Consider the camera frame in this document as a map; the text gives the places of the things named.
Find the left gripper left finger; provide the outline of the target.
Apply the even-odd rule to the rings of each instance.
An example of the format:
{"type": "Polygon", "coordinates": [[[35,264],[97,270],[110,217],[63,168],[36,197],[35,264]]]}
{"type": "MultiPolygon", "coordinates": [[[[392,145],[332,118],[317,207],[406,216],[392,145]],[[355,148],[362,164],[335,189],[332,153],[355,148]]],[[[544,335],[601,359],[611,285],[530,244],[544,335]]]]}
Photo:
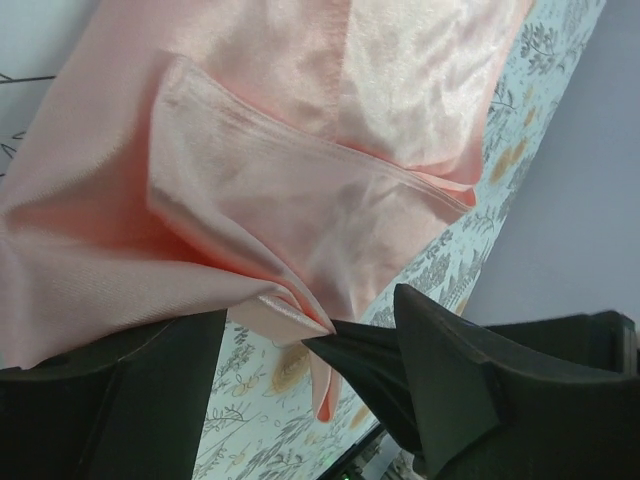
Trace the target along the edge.
{"type": "Polygon", "coordinates": [[[143,325],[2,370],[2,478],[191,478],[226,315],[143,325]]]}

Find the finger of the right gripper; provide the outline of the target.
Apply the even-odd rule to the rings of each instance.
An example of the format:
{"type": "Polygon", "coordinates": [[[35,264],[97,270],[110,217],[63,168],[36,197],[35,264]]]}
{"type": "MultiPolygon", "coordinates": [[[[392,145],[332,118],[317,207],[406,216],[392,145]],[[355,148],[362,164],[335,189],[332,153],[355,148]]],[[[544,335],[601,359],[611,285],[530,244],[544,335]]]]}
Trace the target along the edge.
{"type": "Polygon", "coordinates": [[[397,331],[335,320],[335,332],[304,344],[336,370],[364,401],[394,441],[423,454],[397,331]]]}

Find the salmon pink satin napkin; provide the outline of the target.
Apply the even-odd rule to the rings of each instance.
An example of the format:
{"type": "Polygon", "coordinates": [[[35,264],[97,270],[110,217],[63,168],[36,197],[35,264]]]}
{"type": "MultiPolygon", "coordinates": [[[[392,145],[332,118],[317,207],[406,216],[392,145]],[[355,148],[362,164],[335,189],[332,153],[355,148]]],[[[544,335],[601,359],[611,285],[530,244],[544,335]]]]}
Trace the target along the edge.
{"type": "Polygon", "coordinates": [[[103,1],[1,185],[1,357],[356,321],[475,204],[527,1],[103,1]]]}

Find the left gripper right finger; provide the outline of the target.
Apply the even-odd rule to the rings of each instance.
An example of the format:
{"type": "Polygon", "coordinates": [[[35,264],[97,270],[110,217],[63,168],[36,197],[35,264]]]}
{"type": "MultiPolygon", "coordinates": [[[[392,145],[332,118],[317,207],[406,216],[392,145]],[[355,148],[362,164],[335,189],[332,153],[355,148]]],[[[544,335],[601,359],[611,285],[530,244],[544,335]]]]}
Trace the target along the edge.
{"type": "Polygon", "coordinates": [[[407,284],[394,318],[430,479],[635,479],[639,379],[541,353],[407,284]]]}

